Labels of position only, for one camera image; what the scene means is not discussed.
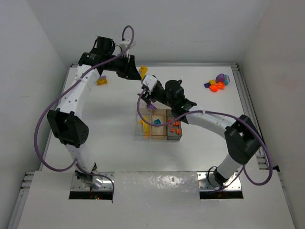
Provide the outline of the orange-yellow lego brick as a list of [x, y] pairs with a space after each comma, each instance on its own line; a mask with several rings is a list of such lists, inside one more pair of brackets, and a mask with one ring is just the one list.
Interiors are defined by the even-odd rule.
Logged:
[[144, 77], [146, 76], [146, 73], [148, 71], [148, 67], [142, 65], [140, 68], [139, 68], [139, 74], [140, 74], [140, 77], [141, 77], [141, 80], [144, 79]]

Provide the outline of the dark purple lego brick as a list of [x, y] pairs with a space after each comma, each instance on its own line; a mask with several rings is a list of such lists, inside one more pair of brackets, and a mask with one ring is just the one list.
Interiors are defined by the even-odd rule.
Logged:
[[156, 107], [153, 104], [148, 104], [146, 107], [148, 109], [156, 109]]

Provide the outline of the yellow black striped lego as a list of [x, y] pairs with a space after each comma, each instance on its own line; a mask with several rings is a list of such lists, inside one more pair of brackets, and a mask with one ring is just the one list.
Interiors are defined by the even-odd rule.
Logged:
[[97, 83], [97, 85], [103, 85], [103, 84], [107, 84], [108, 82], [106, 79], [99, 79], [99, 80], [97, 80], [96, 83]]

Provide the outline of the small teal lego brick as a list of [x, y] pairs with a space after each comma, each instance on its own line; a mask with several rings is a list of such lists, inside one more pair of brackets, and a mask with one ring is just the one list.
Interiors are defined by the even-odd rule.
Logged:
[[156, 126], [160, 126], [160, 125], [162, 124], [162, 122], [161, 122], [160, 119], [155, 119], [155, 120], [154, 120], [154, 124], [155, 124]]

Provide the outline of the long yellow lego plate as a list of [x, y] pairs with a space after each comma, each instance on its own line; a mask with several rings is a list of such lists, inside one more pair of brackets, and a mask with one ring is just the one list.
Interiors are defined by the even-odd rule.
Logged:
[[[144, 118], [144, 120], [146, 120], [147, 122], [149, 121], [149, 116], [144, 115], [143, 118]], [[142, 121], [142, 128], [143, 128], [144, 135], [150, 135], [150, 125], [148, 125], [147, 123], [145, 123], [144, 121]]]

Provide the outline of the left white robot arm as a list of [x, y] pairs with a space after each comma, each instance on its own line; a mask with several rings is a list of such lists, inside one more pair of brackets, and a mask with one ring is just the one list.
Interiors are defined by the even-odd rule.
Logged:
[[113, 55], [115, 42], [98, 37], [92, 50], [83, 53], [78, 62], [73, 88], [63, 96], [55, 110], [47, 113], [54, 136], [65, 145], [72, 159], [76, 161], [76, 177], [93, 189], [100, 189], [107, 178], [97, 175], [96, 163], [85, 143], [89, 128], [81, 119], [82, 111], [87, 96], [104, 70], [115, 72], [123, 79], [141, 80], [135, 57], [126, 50], [130, 44], [131, 40], [120, 42], [119, 47], [125, 53], [116, 57]]

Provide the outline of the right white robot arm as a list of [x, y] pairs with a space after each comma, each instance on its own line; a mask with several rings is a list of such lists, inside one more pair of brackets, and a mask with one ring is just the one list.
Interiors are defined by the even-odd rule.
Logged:
[[263, 143], [248, 116], [242, 115], [231, 122], [224, 114], [200, 109], [197, 103], [185, 97], [181, 80], [169, 80], [162, 85], [154, 76], [147, 75], [141, 84], [139, 98], [169, 107], [175, 118], [173, 122], [202, 127], [226, 141], [227, 156], [215, 169], [213, 177], [207, 178], [212, 186], [222, 187], [236, 170], [249, 162]]

